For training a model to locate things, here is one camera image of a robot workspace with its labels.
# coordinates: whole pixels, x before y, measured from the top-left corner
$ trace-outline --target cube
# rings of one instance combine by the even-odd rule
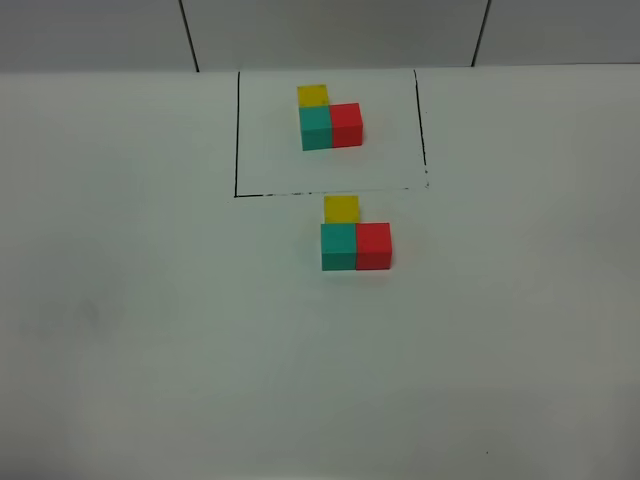
[[[360,207],[355,195],[324,197],[324,223],[360,223]]]
[[[328,107],[329,92],[326,85],[298,87],[298,107]]]
[[[329,107],[300,109],[302,150],[320,150],[333,146]]]
[[[324,223],[320,225],[322,270],[356,269],[356,224]]]
[[[358,223],[356,225],[356,270],[388,270],[391,268],[391,225]]]
[[[329,109],[333,128],[333,148],[362,145],[364,126],[360,104],[331,105]]]

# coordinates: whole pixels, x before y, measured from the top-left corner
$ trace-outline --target block arrangement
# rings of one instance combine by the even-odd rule
[[[324,217],[320,226],[322,270],[391,268],[391,225],[360,223],[358,197],[325,197]]]
[[[363,143],[360,104],[331,105],[326,85],[298,87],[302,150],[356,147]]]

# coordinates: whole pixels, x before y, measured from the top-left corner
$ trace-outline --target yellow cube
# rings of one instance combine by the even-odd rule
[[[307,85],[298,87],[298,106],[307,107],[328,107],[329,92],[326,85]]]
[[[360,223],[358,197],[324,197],[324,223]]]

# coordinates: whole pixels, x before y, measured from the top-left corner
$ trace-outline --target teal cube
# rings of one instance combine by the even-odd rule
[[[356,269],[356,224],[323,223],[320,226],[322,270]]]
[[[302,150],[333,148],[333,131],[329,107],[307,107],[300,109],[300,131]]]

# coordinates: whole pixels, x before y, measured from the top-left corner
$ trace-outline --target red cube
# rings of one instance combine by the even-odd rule
[[[391,225],[356,224],[356,270],[390,269],[392,250]]]
[[[362,145],[363,125],[359,103],[330,105],[333,148]]]

